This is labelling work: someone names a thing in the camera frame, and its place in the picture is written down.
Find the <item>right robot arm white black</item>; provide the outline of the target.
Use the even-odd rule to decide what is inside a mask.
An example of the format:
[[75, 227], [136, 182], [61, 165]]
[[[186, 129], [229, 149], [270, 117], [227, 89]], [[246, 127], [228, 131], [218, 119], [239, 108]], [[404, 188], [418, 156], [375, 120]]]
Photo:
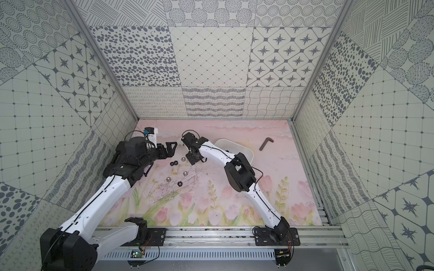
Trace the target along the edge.
[[270, 232], [270, 237], [277, 242], [289, 236], [294, 237], [288, 221], [273, 208], [260, 189], [258, 179], [255, 178], [255, 173], [259, 169], [251, 166], [243, 153], [233, 154], [225, 151], [208, 139], [194, 135], [192, 130], [185, 131], [181, 140], [188, 149], [185, 156], [191, 165], [199, 161], [204, 163], [212, 160], [224, 168], [230, 186], [253, 203], [265, 228]]

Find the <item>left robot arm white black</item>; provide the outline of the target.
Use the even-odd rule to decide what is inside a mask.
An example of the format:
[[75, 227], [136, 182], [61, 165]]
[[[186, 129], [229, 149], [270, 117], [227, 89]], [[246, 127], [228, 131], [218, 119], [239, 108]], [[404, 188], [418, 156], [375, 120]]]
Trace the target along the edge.
[[143, 246], [150, 242], [148, 223], [142, 217], [129, 217], [102, 237], [93, 233], [114, 204], [142, 177], [156, 160], [172, 158], [177, 142], [156, 142], [156, 134], [144, 134], [118, 143], [112, 161], [106, 166], [103, 185], [59, 228], [47, 229], [40, 238], [41, 270], [90, 271], [105, 255], [125, 244]]

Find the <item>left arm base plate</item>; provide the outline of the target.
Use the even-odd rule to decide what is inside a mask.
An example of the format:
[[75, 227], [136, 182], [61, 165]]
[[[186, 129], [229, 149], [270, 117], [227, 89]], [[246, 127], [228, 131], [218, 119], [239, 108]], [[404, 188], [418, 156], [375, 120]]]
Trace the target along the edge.
[[163, 246], [166, 238], [166, 228], [148, 228], [140, 230], [136, 239], [125, 243], [123, 246]]

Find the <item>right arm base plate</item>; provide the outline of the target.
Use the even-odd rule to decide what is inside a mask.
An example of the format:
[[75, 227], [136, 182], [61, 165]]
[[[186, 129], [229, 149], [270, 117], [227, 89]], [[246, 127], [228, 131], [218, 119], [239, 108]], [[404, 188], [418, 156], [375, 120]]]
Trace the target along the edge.
[[254, 227], [252, 229], [256, 246], [300, 246], [300, 236], [296, 228], [287, 229], [280, 234], [267, 227]]

